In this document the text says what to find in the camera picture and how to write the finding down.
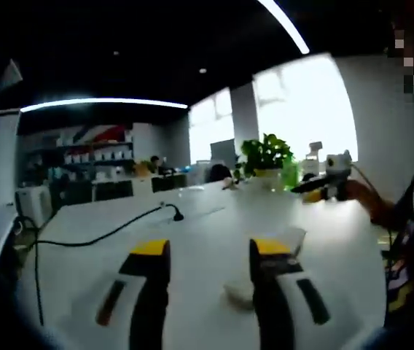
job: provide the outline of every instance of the ceiling light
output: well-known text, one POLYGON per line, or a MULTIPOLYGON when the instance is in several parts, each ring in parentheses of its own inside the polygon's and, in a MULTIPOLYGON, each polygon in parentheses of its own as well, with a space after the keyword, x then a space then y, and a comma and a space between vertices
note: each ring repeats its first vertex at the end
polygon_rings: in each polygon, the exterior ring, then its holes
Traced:
POLYGON ((303 55, 309 53, 309 47, 306 45, 302 39, 301 34, 297 31, 294 24, 288 18, 288 16, 283 12, 283 10, 274 2, 274 0, 257 0, 265 7, 270 14, 275 17, 275 19, 281 24, 283 28, 288 32, 290 37, 293 39, 294 43, 300 49, 303 55))
POLYGON ((137 98, 74 98, 72 100, 62 100, 62 101, 53 101, 45 102, 43 104, 34 104, 32 106, 23 107, 20 109, 22 113, 35 111, 36 109, 41 109, 45 107, 53 106, 66 106, 69 104, 101 104, 101 103, 111 103, 111 104, 148 104, 150 106, 164 106, 164 107, 173 107, 186 109, 186 104, 175 104, 173 102, 164 102, 164 101, 153 101, 153 100, 141 100, 137 98))

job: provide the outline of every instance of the potted plant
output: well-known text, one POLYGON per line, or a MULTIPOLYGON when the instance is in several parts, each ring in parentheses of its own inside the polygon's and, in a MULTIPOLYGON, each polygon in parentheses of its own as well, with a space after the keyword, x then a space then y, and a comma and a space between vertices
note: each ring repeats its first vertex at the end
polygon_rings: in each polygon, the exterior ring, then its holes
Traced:
POLYGON ((259 140, 245 141, 241 146, 241 151, 246 156, 246 162, 242 163, 246 177, 260 178, 262 187, 266 189, 284 188, 282 172, 285 168, 294 168, 293 152, 284 140, 272 133, 264 134, 262 142, 259 140))

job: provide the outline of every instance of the black ceiling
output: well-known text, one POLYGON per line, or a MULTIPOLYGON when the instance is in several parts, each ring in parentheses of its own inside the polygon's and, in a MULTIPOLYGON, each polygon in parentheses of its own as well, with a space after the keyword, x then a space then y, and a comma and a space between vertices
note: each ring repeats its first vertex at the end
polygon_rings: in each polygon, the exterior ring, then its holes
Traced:
MULTIPOLYGON (((23 75, 0 95, 0 109, 76 97, 192 105, 301 57, 257 0, 42 2, 0 7, 0 74, 13 58, 23 75)), ((389 43, 388 24, 371 1, 277 2, 311 54, 381 53, 389 43)), ((185 113, 140 106, 125 111, 152 123, 185 113)))

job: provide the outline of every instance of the bright window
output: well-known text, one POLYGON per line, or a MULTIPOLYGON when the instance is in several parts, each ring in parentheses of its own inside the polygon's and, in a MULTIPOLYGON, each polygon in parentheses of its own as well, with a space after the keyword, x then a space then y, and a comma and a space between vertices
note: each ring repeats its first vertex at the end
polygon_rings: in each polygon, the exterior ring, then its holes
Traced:
POLYGON ((191 164, 210 160, 210 145, 235 138, 230 90, 224 89, 191 107, 191 164))
POLYGON ((343 79, 329 55, 269 69, 254 77, 259 134, 285 140, 298 160, 322 142, 319 159, 348 149, 358 159, 353 112, 343 79))

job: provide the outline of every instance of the green plant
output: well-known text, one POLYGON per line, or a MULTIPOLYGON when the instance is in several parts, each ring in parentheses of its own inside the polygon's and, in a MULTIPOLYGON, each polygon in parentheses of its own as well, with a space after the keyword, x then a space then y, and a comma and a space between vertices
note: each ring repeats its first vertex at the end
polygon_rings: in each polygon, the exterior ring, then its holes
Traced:
POLYGON ((274 134, 264 134, 263 142, 247 140, 243 142, 241 151, 247 157, 242 163, 244 174, 254 176, 254 170, 283 168, 286 162, 293 161, 293 152, 284 140, 274 134))

